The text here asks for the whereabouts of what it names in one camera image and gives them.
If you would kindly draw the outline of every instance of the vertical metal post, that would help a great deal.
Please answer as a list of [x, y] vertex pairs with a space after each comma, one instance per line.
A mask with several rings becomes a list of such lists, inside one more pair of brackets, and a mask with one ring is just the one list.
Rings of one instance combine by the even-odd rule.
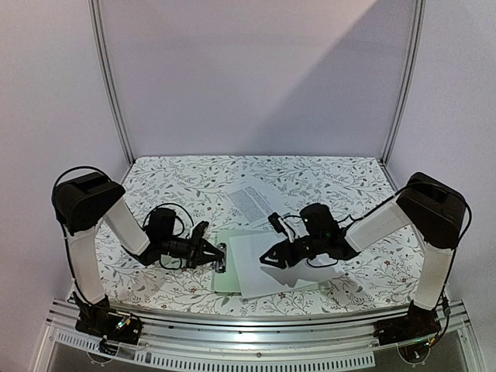
[[408, 91], [410, 89], [410, 85], [412, 84], [413, 70], [415, 67], [415, 61], [417, 59], [417, 53], [419, 51], [420, 34], [422, 31], [424, 11], [425, 0], [417, 0], [415, 4], [415, 15], [413, 17], [412, 30], [410, 32], [410, 38], [408, 41], [408, 52], [405, 61], [405, 69], [403, 72], [400, 95], [396, 103], [396, 110], [394, 113], [393, 122], [391, 124], [391, 128], [389, 129], [389, 134], [387, 135], [386, 143], [382, 151], [382, 157], [380, 158], [380, 162], [385, 167], [388, 165], [389, 160], [391, 159], [394, 142], [396, 141], [401, 118], [403, 116], [403, 112], [405, 111]]
[[117, 92], [115, 91], [114, 79], [112, 76], [112, 69], [110, 68], [109, 53], [105, 44], [105, 34], [102, 24], [102, 11], [100, 8], [99, 0], [89, 0], [91, 21], [93, 23], [93, 33], [95, 35], [96, 49], [100, 67], [102, 69], [103, 81], [105, 90], [107, 91], [108, 103], [114, 118], [115, 129], [119, 136], [119, 141], [122, 146], [122, 151], [129, 164], [133, 164], [136, 159], [133, 154], [129, 135], [127, 133], [126, 124], [122, 116], [119, 100], [117, 99]]

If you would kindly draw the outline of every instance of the leaf pattern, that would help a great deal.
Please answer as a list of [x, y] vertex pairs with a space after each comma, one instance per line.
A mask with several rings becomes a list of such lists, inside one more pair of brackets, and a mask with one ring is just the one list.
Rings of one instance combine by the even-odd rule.
[[[125, 199], [139, 223], [156, 205], [178, 203], [195, 222], [210, 222], [206, 237], [214, 242], [220, 229], [247, 229], [222, 188], [248, 176], [273, 185], [294, 213], [320, 202], [329, 205], [337, 220], [361, 216], [393, 193], [373, 158], [143, 157], [124, 182]], [[189, 229], [188, 218], [179, 209], [177, 213]], [[271, 227], [267, 223], [260, 229]], [[404, 228], [354, 260], [341, 262], [345, 274], [340, 277], [306, 290], [247, 301], [238, 294], [213, 292], [209, 265], [194, 270], [165, 270], [158, 263], [142, 266], [122, 249], [105, 223], [98, 231], [96, 250], [102, 283], [112, 301], [237, 316], [355, 312], [404, 305], [415, 293], [423, 261], [413, 232]]]

